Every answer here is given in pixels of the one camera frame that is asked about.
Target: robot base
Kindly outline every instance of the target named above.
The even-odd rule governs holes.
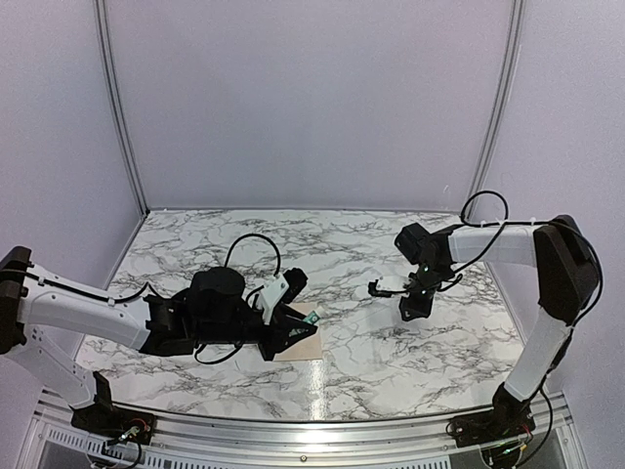
[[[132,427],[138,426],[141,431],[133,441],[149,445],[156,422],[154,414],[113,405],[108,381],[96,371],[94,378],[98,391],[95,401],[88,407],[74,410],[71,426],[111,438],[117,438]]]
[[[524,427],[530,432],[536,429],[536,423],[529,411],[520,416],[514,426],[503,432],[494,430],[492,422],[492,410],[460,415],[449,421],[448,433],[456,441],[458,448],[465,448],[525,435],[527,432]]]

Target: white wall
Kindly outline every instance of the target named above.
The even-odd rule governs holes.
[[[508,197],[513,218],[573,215],[603,261],[604,299],[579,324],[556,379],[593,469],[625,461],[624,24],[622,1],[528,2],[512,98],[484,185]],[[484,201],[478,218],[491,218],[494,205]],[[528,333],[535,273],[495,272]]]
[[[512,2],[108,2],[152,207],[459,210]]]
[[[104,286],[139,222],[114,133],[91,2],[0,6],[0,258],[14,245]],[[66,349],[76,334],[58,333]],[[14,467],[40,392],[0,358],[0,466]]]

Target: cable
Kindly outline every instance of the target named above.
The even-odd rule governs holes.
[[[137,459],[135,459],[135,462],[133,462],[130,466],[127,466],[124,469],[135,469],[135,467],[137,467],[141,462],[141,456],[143,455],[144,451],[141,448],[141,443],[135,443],[137,444]]]
[[[135,443],[137,445],[137,452],[138,453],[137,453],[137,458],[135,459],[135,461],[132,464],[130,464],[129,466],[125,466],[125,467],[124,466],[120,466],[119,464],[120,464],[121,461],[120,462],[116,462],[115,464],[112,464],[112,465],[94,461],[91,458],[91,456],[89,455],[89,452],[88,452],[87,446],[86,446],[86,443],[89,440],[89,437],[91,437],[91,433],[89,433],[87,435],[87,438],[85,439],[85,441],[84,441],[84,443],[82,445],[82,448],[83,448],[83,453],[85,454],[85,457],[89,461],[89,466],[92,467],[92,468],[98,468],[98,469],[135,469],[139,465],[139,463],[141,462],[141,457],[142,457],[142,455],[144,453],[143,449],[142,449],[142,446],[141,446],[141,444],[139,442],[132,442],[132,440],[129,440],[129,441],[132,442],[132,443]]]
[[[460,210],[460,222],[463,225],[466,225],[468,227],[473,227],[473,228],[481,227],[481,225],[472,224],[467,221],[467,209],[469,208],[469,205],[471,204],[471,202],[473,202],[480,195],[485,195],[485,194],[495,195],[497,198],[499,198],[499,200],[501,200],[502,203],[504,204],[504,220],[508,220],[510,218],[510,207],[508,206],[508,201],[506,200],[506,197],[504,197],[501,193],[496,192],[496,191],[478,191],[467,199],[467,201],[462,207],[462,210]]]
[[[234,350],[233,350],[232,352],[230,352],[229,354],[227,354],[227,355],[225,355],[225,356],[221,357],[220,359],[216,359],[216,360],[213,360],[213,361],[211,361],[211,362],[203,362],[202,360],[200,360],[200,359],[197,357],[199,354],[201,354],[201,353],[204,351],[204,349],[205,349],[205,348],[206,348],[206,344],[201,345],[201,346],[200,346],[200,347],[199,347],[199,348],[195,351],[195,353],[193,354],[193,358],[195,359],[195,361],[196,361],[196,362],[198,362],[198,363],[201,363],[201,364],[219,364],[219,363],[225,362],[225,361],[226,361],[226,360],[228,360],[228,359],[231,359],[231,358],[232,358],[232,357],[234,357],[236,354],[238,354],[238,353],[239,353],[239,351],[243,348],[243,344],[236,344],[236,345],[234,345]]]
[[[451,281],[447,286],[439,286],[437,291],[447,291],[449,288],[456,286],[462,280],[462,274],[459,274],[454,280]]]
[[[245,303],[247,303],[248,305],[250,304],[250,298],[252,298],[252,296],[254,296],[256,293],[258,293],[259,291],[261,291],[264,287],[263,286],[259,286],[258,288],[254,288],[252,291],[250,291],[247,296],[245,297]],[[254,300],[254,304],[250,305],[252,308],[254,308],[254,306],[256,306],[256,300]]]
[[[265,236],[264,234],[258,234],[258,233],[248,233],[248,234],[244,234],[243,236],[238,237],[234,243],[232,244],[232,246],[230,247],[230,249],[228,250],[228,255],[226,256],[226,262],[224,263],[224,267],[228,266],[228,262],[230,260],[230,256],[232,255],[232,250],[234,249],[234,247],[243,239],[246,239],[248,237],[259,237],[260,239],[265,240],[266,242],[268,242],[271,247],[273,248],[273,250],[275,251],[275,259],[276,259],[276,266],[275,266],[275,272],[273,273],[274,276],[277,276],[280,273],[280,267],[281,267],[281,263],[282,263],[282,259],[280,256],[280,250],[277,248],[277,246],[275,245],[275,243],[271,240],[271,238],[269,238],[268,236]]]
[[[551,434],[551,431],[554,428],[554,408],[551,405],[551,401],[549,401],[549,398],[545,394],[545,391],[543,390],[542,386],[540,387],[540,394],[547,402],[547,407],[549,408],[549,427],[547,427],[547,433],[545,433],[545,436],[543,437],[540,444],[536,447],[536,449],[526,459],[524,459],[523,462],[520,462],[517,464],[518,468],[524,466],[527,463],[527,461],[529,461],[532,457],[534,457],[536,453],[543,446],[545,446],[545,444],[547,443],[547,440],[549,439],[549,435]]]

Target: marble table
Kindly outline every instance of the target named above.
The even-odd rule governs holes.
[[[193,273],[222,265],[245,233],[270,236],[283,269],[299,267],[309,284],[298,300],[320,304],[323,359],[264,362],[254,345],[230,361],[158,358],[86,337],[81,364],[100,370],[120,402],[194,414],[283,420],[353,420],[417,415],[490,402],[521,353],[521,341],[492,278],[481,266],[437,296],[427,320],[403,322],[398,299],[371,298],[367,283],[406,275],[394,247],[400,229],[430,231],[457,217],[362,211],[152,212],[111,286],[127,293],[146,280],[163,294]],[[274,269],[270,247],[247,239],[230,266],[253,287]],[[209,346],[210,360],[231,346]]]

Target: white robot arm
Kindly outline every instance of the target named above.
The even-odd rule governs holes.
[[[491,442],[504,434],[521,434],[530,401],[548,372],[563,358],[573,326],[600,280],[600,267],[575,222],[562,215],[532,225],[503,222],[484,228],[453,225],[428,233],[419,224],[405,227],[396,247],[411,264],[409,277],[383,277],[369,284],[373,296],[402,295],[403,320],[427,318],[444,281],[477,262],[510,263],[537,269],[540,298],[538,320],[519,361],[493,398],[494,409],[452,420],[459,447]],[[452,270],[454,264],[468,263]]]
[[[259,306],[241,298],[243,277],[226,267],[193,276],[189,288],[163,298],[146,287],[129,297],[59,277],[14,248],[0,261],[0,356],[12,360],[59,393],[74,411],[72,425],[118,437],[145,425],[136,441],[149,443],[154,417],[112,404],[108,382],[78,365],[46,337],[41,325],[96,335],[147,355],[192,355],[205,344],[256,343],[266,361],[315,334],[290,303],[306,285],[291,269],[260,290]]]

